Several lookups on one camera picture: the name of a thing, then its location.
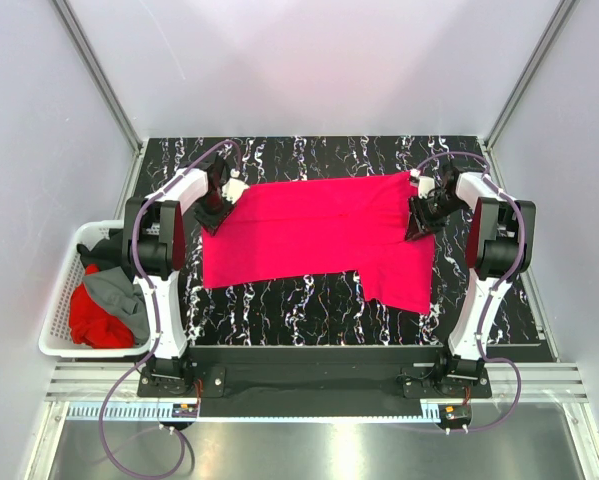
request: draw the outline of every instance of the metal floor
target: metal floor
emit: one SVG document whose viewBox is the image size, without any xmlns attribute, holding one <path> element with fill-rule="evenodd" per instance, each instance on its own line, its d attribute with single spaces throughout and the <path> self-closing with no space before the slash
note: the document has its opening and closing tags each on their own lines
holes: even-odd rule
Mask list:
<svg viewBox="0 0 599 480">
<path fill-rule="evenodd" d="M 474 406 L 475 424 L 501 413 Z M 110 446 L 124 444 L 148 423 L 109 422 Z M 583 479 L 566 417 L 556 404 L 521 404 L 502 426 L 485 433 L 438 433 L 428 425 L 199 423 L 185 430 L 186 454 L 173 479 Z M 157 475 L 170 469 L 179 442 L 151 432 L 117 454 L 127 467 Z M 96 422 L 68 421 L 53 480 L 126 479 L 102 458 Z"/>
</svg>

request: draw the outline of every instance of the black bracket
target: black bracket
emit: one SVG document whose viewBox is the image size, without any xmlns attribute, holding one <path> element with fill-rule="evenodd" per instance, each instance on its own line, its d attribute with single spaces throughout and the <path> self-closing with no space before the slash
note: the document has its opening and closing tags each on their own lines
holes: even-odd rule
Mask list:
<svg viewBox="0 0 599 480">
<path fill-rule="evenodd" d="M 230 179 L 226 161 L 215 153 L 214 160 L 206 168 L 208 193 L 199 198 L 192 210 L 197 221 L 210 235 L 214 235 L 235 206 L 221 196 L 221 187 Z"/>
<path fill-rule="evenodd" d="M 454 164 L 442 168 L 441 185 L 428 192 L 425 198 L 410 197 L 408 205 L 410 218 L 406 230 L 406 240 L 414 241 L 427 235 L 434 235 L 448 224 L 448 215 L 468 205 L 455 194 L 459 175 L 469 170 L 459 169 Z"/>
<path fill-rule="evenodd" d="M 141 370 L 138 397 L 181 398 L 195 397 L 197 391 L 194 382 L 201 380 L 203 386 L 201 398 L 223 397 L 226 383 L 226 369 L 220 365 L 197 365 L 189 363 L 184 377 L 154 375 L 149 365 Z"/>
<path fill-rule="evenodd" d="M 439 383 L 432 376 L 425 377 L 430 372 L 430 367 L 404 367 L 401 369 L 401 380 L 403 396 L 410 400 L 441 399 L 449 398 L 461 400 L 466 397 L 466 385 L 456 383 Z M 481 378 L 470 385 L 470 398 L 492 398 L 492 388 L 488 371 L 484 368 Z"/>
</svg>

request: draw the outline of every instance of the stainless steel surface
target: stainless steel surface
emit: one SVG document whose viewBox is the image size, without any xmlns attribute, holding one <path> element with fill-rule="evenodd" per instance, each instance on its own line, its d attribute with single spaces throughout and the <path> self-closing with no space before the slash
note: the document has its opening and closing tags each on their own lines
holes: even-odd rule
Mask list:
<svg viewBox="0 0 599 480">
<path fill-rule="evenodd" d="M 579 2 L 579 0 L 561 0 L 557 8 L 555 9 L 552 18 L 548 22 L 546 29 L 544 30 L 537 46 L 535 47 L 528 63 L 526 64 L 519 80 L 517 80 L 517 84 L 515 88 L 512 90 L 512 93 L 508 97 L 506 104 L 503 107 L 503 110 L 499 114 L 497 121 L 495 122 L 490 134 L 486 138 L 486 145 L 489 149 L 495 145 L 501 132 L 506 127 L 508 123 L 508 119 L 514 112 L 515 107 L 521 100 L 524 92 L 528 88 L 528 85 L 532 81 L 532 78 L 535 76 L 537 69 L 541 66 L 546 54 L 550 50 L 550 47 L 554 43 L 555 39 L 559 35 L 559 32 L 566 25 L 570 14 L 574 10 L 575 5 Z"/>
<path fill-rule="evenodd" d="M 500 412 L 478 405 L 479 423 Z M 110 422 L 111 447 L 148 428 Z M 413 432 L 411 429 L 425 433 Z M 172 478 L 190 479 L 583 479 L 566 418 L 557 405 L 523 404 L 508 422 L 480 434 L 446 437 L 436 427 L 394 425 L 196 424 L 185 430 L 187 456 Z M 179 455 L 175 438 L 150 432 L 117 455 L 144 474 L 168 470 Z M 96 422 L 65 424 L 49 478 L 126 479 L 103 456 Z"/>
<path fill-rule="evenodd" d="M 121 132 L 126 137 L 126 140 L 130 144 L 130 147 L 135 153 L 138 153 L 141 148 L 141 139 L 135 132 L 132 123 L 128 119 L 126 112 L 123 110 L 121 103 L 119 103 L 119 99 L 115 94 L 108 78 L 106 77 L 95 53 L 86 37 L 86 34 L 79 23 L 79 20 L 75 16 L 72 7 L 70 6 L 69 0 L 51 0 L 52 4 L 55 6 L 59 18 L 64 23 L 68 34 L 72 37 L 74 41 L 75 47 L 81 59 L 84 62 L 84 65 L 90 72 L 92 80 L 95 82 L 95 85 L 99 89 L 104 101 L 110 108 L 110 113 L 116 120 Z"/>
</svg>

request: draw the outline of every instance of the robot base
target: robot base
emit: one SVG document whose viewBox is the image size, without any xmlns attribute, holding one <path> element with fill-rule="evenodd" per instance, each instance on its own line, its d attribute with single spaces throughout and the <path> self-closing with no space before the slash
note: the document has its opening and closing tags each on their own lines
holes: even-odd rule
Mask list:
<svg viewBox="0 0 599 480">
<path fill-rule="evenodd" d="M 201 380 L 201 384 L 203 385 L 203 389 L 200 392 L 201 397 L 219 398 L 223 396 L 226 377 L 226 369 L 224 367 L 210 365 L 197 365 L 193 367 L 190 362 L 181 363 L 183 366 L 177 370 L 177 375 L 159 375 L 155 371 L 163 372 L 163 369 L 149 362 L 141 370 L 137 396 L 153 398 L 196 397 L 197 389 L 195 388 L 195 380 Z"/>
<path fill-rule="evenodd" d="M 466 387 L 461 383 L 452 385 L 448 383 L 447 379 L 444 380 L 444 383 L 440 383 L 433 380 L 432 377 L 416 380 L 429 372 L 430 367 L 402 368 L 401 374 L 408 377 L 403 381 L 403 396 L 411 400 L 443 399 L 442 403 L 448 403 L 449 399 L 463 400 L 466 397 Z M 470 386 L 470 398 L 492 398 L 490 379 L 485 368 L 476 385 Z"/>
</svg>

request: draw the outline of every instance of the gray cloth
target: gray cloth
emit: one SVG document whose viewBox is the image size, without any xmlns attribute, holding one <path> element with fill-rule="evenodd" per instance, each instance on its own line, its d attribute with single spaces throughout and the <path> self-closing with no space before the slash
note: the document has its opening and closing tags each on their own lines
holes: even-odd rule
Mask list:
<svg viewBox="0 0 599 480">
<path fill-rule="evenodd" d="M 130 329 L 135 343 L 148 341 L 148 313 L 141 287 L 133 285 L 121 267 L 86 275 L 83 283 L 93 302 Z"/>
</svg>

